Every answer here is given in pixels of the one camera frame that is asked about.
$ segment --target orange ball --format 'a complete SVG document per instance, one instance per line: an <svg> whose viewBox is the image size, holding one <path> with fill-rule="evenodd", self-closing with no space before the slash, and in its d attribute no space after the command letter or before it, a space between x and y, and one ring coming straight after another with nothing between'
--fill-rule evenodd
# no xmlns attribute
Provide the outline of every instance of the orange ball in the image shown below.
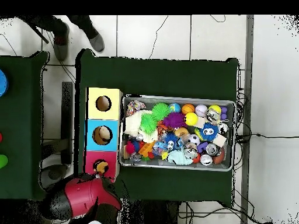
<svg viewBox="0 0 299 224"><path fill-rule="evenodd" d="M183 114L187 114L187 113L194 113L195 111L195 107L194 105L192 104L185 104L183 107L182 107L182 113Z"/></svg>

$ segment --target yellow box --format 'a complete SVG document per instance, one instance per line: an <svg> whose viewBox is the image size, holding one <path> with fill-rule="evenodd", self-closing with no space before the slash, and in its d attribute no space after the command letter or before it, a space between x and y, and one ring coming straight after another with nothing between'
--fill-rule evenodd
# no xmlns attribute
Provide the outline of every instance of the yellow box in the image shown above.
<svg viewBox="0 0 299 224"><path fill-rule="evenodd" d="M119 89L89 87L88 118L91 120L119 120L122 95ZM108 104L108 109L103 108L104 105Z"/></svg>

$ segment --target green spiky ball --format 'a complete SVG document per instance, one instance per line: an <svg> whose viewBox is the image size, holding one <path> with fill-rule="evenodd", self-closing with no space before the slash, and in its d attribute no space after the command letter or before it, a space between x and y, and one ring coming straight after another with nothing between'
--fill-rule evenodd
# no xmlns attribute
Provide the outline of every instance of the green spiky ball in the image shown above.
<svg viewBox="0 0 299 224"><path fill-rule="evenodd" d="M157 127L157 121L152 114L145 113L141 116L140 129L146 134L152 134Z"/></svg>
<svg viewBox="0 0 299 224"><path fill-rule="evenodd" d="M165 103L158 103L152 109L152 116L157 120L163 120L168 114L171 113L170 108Z"/></svg>

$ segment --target yellow ball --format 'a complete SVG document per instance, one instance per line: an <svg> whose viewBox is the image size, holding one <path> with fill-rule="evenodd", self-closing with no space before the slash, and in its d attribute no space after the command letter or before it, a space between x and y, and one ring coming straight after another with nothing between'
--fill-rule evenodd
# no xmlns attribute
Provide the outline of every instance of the yellow ball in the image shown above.
<svg viewBox="0 0 299 224"><path fill-rule="evenodd" d="M218 114L221 114L221 108L218 105L212 105L209 107L209 109L213 109L214 111L216 111Z"/></svg>
<svg viewBox="0 0 299 224"><path fill-rule="evenodd" d="M195 125L197 123L197 115L195 113L187 113L185 122L187 125Z"/></svg>

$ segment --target blue ball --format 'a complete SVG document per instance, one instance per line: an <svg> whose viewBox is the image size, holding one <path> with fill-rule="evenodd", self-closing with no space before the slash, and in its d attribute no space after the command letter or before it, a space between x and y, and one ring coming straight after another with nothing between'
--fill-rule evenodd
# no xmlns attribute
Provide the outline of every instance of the blue ball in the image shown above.
<svg viewBox="0 0 299 224"><path fill-rule="evenodd" d="M5 74L0 70L0 97L5 94L8 89L8 81Z"/></svg>
<svg viewBox="0 0 299 224"><path fill-rule="evenodd" d="M179 113L180 112L180 105L177 104L177 103L171 103L169 105L169 108L170 108L172 113Z"/></svg>

